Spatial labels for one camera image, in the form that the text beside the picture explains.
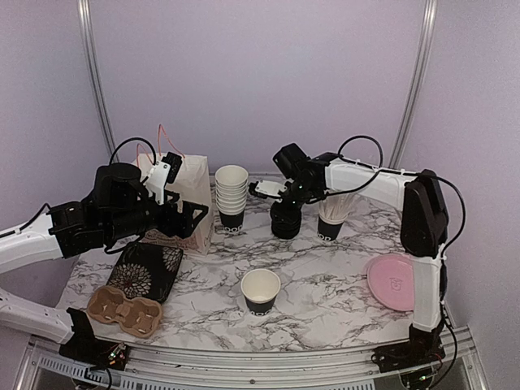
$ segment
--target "pink plastic lid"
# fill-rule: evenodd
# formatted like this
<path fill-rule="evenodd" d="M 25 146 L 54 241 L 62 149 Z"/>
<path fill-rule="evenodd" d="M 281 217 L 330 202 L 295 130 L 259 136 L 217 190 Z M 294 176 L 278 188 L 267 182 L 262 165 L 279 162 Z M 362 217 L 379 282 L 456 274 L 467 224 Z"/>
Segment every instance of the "pink plastic lid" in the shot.
<path fill-rule="evenodd" d="M 366 273 L 375 299 L 397 311 L 414 309 L 414 269 L 400 254 L 383 254 L 370 260 Z"/>

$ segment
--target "countertop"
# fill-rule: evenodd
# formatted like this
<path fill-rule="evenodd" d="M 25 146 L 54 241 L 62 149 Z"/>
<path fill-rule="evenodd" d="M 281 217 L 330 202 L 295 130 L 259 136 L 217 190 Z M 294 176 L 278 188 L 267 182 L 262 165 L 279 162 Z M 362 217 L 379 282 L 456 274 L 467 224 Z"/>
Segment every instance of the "countertop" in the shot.
<path fill-rule="evenodd" d="M 172 348 L 218 351 L 337 349 L 408 336 L 410 313 L 386 309 L 371 295 L 366 264 L 403 251 L 398 213 L 358 197 L 336 241 L 318 238 L 318 207 L 304 206 L 300 234 L 280 240 L 271 233 L 271 201 L 249 196 L 240 233 L 224 233 L 215 211 L 207 257 L 184 256 L 159 329 L 139 339 L 91 319 L 96 336 Z M 119 255 L 92 250 L 80 256 L 58 308 L 85 309 L 104 285 Z M 275 308 L 251 315 L 241 277 L 265 267 L 282 281 Z"/>

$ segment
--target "aluminum frame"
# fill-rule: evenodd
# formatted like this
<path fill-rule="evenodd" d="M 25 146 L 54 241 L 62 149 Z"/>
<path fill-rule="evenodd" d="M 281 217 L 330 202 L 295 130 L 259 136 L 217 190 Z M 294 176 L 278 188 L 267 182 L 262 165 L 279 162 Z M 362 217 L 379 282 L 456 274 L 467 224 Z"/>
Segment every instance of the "aluminum frame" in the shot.
<path fill-rule="evenodd" d="M 435 26 L 436 15 L 437 0 L 426 0 L 414 74 L 412 75 L 412 82 L 409 87 L 405 112 L 403 113 L 403 117 L 401 119 L 401 126 L 399 127 L 399 132 L 397 133 L 397 138 L 393 146 L 392 157 L 390 158 L 390 163 L 388 164 L 388 167 L 392 169 L 399 168 L 402 155 L 405 152 L 406 141 L 410 136 L 410 129 L 414 119 L 415 107 L 421 86 L 423 85 L 428 59 L 430 57 L 431 41 L 433 39 L 433 29 Z"/>
<path fill-rule="evenodd" d="M 78 0 L 78 15 L 80 17 L 81 36 L 83 38 L 84 53 L 87 59 L 89 69 L 90 83 L 96 102 L 97 113 L 101 122 L 103 139 L 105 140 L 106 150 L 112 155 L 115 150 L 114 133 L 112 132 L 111 122 L 106 109 L 105 98 L 103 96 L 103 88 L 98 68 L 98 57 L 96 56 L 96 45 L 94 44 L 94 35 L 92 29 L 92 20 L 90 19 L 90 3 L 89 0 Z M 119 156 L 116 154 L 114 161 L 119 162 Z"/>
<path fill-rule="evenodd" d="M 467 327 L 455 330 L 458 357 L 466 364 L 472 390 L 487 390 L 475 343 Z M 454 343 L 449 332 L 442 334 L 447 353 L 444 364 L 453 357 Z M 374 379 L 416 371 L 429 365 L 380 374 L 371 361 L 374 344 L 362 347 L 302 352 L 220 352 L 132 346 L 125 371 L 112 371 L 113 387 L 155 389 L 166 386 L 185 390 L 216 388 L 293 388 L 328 390 L 352 384 L 370 386 Z M 33 387 L 39 368 L 83 380 L 87 364 L 58 354 L 59 346 L 32 337 L 21 366 L 17 390 Z M 92 384 L 106 383 L 103 372 L 88 376 Z"/>

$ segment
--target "stack of paper cups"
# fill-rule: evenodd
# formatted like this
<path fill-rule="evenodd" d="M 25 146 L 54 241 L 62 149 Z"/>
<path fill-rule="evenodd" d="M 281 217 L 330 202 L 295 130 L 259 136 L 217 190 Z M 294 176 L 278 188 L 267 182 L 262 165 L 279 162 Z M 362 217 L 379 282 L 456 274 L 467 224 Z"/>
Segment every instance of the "stack of paper cups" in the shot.
<path fill-rule="evenodd" d="M 217 207 L 226 232 L 242 229 L 248 177 L 248 172 L 237 165 L 221 167 L 214 174 Z"/>

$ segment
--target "white floral pattern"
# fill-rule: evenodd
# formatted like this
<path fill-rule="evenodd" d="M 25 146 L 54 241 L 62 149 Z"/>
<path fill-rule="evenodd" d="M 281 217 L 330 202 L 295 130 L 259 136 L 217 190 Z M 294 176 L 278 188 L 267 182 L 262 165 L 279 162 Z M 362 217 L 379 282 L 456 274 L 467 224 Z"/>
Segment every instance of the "white floral pattern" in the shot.
<path fill-rule="evenodd" d="M 240 225 L 239 227 L 224 227 L 224 231 L 228 233 L 237 233 L 240 230 L 242 230 L 242 225 Z"/>
<path fill-rule="evenodd" d="M 150 292 L 152 278 L 148 270 L 139 264 L 120 264 L 114 268 L 108 285 L 118 288 L 128 299 L 132 299 Z"/>
<path fill-rule="evenodd" d="M 252 314 L 252 315 L 256 315 L 257 317 L 262 317 L 263 315 L 268 315 L 270 312 L 271 312 L 272 309 L 269 309 L 268 311 L 266 311 L 265 313 L 262 313 L 262 312 L 254 312 L 252 310 L 250 310 L 249 312 Z"/>
<path fill-rule="evenodd" d="M 162 260 L 166 269 L 170 272 L 179 268 L 180 260 L 182 260 L 184 252 L 182 249 L 162 247 Z"/>

